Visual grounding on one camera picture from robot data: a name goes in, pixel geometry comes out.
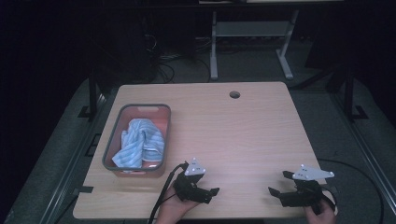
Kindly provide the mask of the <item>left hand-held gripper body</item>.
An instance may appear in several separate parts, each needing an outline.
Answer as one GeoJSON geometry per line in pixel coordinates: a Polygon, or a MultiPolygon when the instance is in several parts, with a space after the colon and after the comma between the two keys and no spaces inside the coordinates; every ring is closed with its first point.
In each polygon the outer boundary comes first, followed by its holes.
{"type": "Polygon", "coordinates": [[[192,158],[187,167],[177,176],[174,189],[181,201],[197,202],[205,197],[203,189],[197,187],[198,181],[204,176],[205,168],[196,158],[192,158]]]}

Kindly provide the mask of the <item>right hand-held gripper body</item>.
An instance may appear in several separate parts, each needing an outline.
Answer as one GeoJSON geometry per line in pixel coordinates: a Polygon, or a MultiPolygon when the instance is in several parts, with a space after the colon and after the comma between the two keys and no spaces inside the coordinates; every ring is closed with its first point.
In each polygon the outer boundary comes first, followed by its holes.
{"type": "Polygon", "coordinates": [[[302,164],[300,168],[293,172],[293,179],[296,190],[294,192],[281,192],[279,198],[283,207],[307,207],[310,206],[316,215],[321,213],[320,201],[329,204],[335,211],[335,203],[323,193],[324,186],[320,185],[319,179],[334,177],[334,172],[323,171],[319,168],[302,164]]]}

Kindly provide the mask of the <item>blue striped towel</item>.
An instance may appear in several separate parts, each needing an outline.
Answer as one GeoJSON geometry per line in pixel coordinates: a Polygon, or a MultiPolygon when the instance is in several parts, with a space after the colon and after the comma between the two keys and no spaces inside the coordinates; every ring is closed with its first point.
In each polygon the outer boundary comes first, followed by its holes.
{"type": "Polygon", "coordinates": [[[163,160],[163,134],[150,119],[132,119],[120,142],[120,151],[112,158],[117,167],[142,168],[144,161],[163,160]]]}

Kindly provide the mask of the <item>pink bin with grey rim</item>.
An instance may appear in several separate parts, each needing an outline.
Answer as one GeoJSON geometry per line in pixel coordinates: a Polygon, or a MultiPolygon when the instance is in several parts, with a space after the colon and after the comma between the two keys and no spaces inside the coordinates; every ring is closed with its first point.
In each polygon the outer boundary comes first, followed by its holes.
{"type": "Polygon", "coordinates": [[[102,164],[119,177],[160,177],[164,173],[166,149],[170,127],[171,109],[168,105],[125,105],[120,109],[108,139],[102,158],[102,164]],[[163,160],[160,162],[143,162],[142,168],[117,167],[113,156],[120,151],[121,132],[126,131],[132,119],[150,119],[161,131],[164,139],[163,160]]]}

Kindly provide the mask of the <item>person's right hand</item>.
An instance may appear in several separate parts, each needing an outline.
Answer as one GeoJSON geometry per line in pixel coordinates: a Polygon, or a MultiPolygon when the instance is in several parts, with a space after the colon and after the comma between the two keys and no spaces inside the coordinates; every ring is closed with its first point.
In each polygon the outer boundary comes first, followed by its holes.
{"type": "Polygon", "coordinates": [[[336,215],[329,204],[320,201],[321,213],[316,215],[311,207],[305,207],[304,213],[308,224],[336,224],[336,215]]]}

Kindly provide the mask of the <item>person's left hand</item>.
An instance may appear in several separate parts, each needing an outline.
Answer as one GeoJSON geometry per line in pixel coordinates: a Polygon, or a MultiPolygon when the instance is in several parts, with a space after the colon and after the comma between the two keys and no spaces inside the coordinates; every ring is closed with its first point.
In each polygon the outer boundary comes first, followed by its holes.
{"type": "Polygon", "coordinates": [[[198,205],[197,202],[181,201],[176,196],[176,191],[171,186],[164,194],[165,201],[160,204],[155,224],[177,224],[191,209],[198,205]]]}

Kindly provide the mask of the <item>black metal stand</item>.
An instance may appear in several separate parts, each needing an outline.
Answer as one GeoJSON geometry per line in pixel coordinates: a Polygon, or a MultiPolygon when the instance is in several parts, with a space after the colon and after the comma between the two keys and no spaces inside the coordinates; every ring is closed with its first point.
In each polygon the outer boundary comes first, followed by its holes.
{"type": "Polygon", "coordinates": [[[88,88],[89,104],[84,105],[80,109],[78,117],[87,119],[88,122],[92,122],[98,114],[99,104],[102,102],[102,93],[97,85],[96,72],[94,69],[92,69],[88,76],[88,88]]]}
{"type": "Polygon", "coordinates": [[[346,69],[344,90],[344,113],[350,122],[356,119],[368,119],[367,114],[360,105],[353,105],[354,72],[351,67],[346,69]]]}

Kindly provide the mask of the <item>black tape strip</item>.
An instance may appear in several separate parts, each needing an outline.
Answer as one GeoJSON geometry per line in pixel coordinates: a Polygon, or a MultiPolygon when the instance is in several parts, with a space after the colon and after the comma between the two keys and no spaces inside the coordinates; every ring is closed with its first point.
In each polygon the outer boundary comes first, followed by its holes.
{"type": "Polygon", "coordinates": [[[82,192],[82,193],[92,193],[92,191],[93,191],[93,187],[82,186],[82,187],[80,187],[80,188],[75,188],[75,189],[73,190],[73,194],[78,195],[78,194],[80,194],[81,192],[82,192]]]}

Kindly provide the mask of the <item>aluminium floor rail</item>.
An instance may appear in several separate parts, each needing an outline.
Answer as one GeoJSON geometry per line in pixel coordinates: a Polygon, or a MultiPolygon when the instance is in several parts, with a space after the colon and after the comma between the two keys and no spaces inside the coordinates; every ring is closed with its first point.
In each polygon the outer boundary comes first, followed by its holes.
{"type": "Polygon", "coordinates": [[[376,186],[379,188],[382,198],[389,206],[392,214],[396,216],[396,187],[392,186],[391,181],[379,163],[379,159],[375,156],[373,149],[357,126],[357,121],[368,120],[368,115],[360,105],[353,105],[351,109],[345,109],[345,103],[347,101],[343,101],[336,93],[331,93],[330,98],[337,111],[341,114],[344,123],[358,145],[361,151],[361,156],[366,163],[376,186]]]}
{"type": "Polygon", "coordinates": [[[69,193],[79,188],[84,180],[96,149],[95,143],[100,139],[114,99],[115,92],[100,94],[96,101],[98,110],[92,119],[79,116],[88,104],[86,94],[76,95],[66,108],[41,156],[43,165],[49,168],[48,177],[54,184],[39,224],[55,224],[61,216],[64,200],[68,200],[69,193]]]}

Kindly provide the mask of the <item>white metal table frame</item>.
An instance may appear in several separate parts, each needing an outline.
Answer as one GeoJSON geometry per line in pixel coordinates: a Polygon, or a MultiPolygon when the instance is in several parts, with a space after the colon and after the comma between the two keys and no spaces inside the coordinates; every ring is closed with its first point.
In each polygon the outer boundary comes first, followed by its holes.
{"type": "Polygon", "coordinates": [[[219,37],[283,37],[284,43],[280,49],[276,50],[276,57],[285,78],[292,80],[293,73],[286,59],[286,53],[298,15],[299,11],[294,10],[288,21],[219,21],[217,12],[214,11],[211,22],[210,78],[212,80],[219,78],[217,60],[219,37]]]}

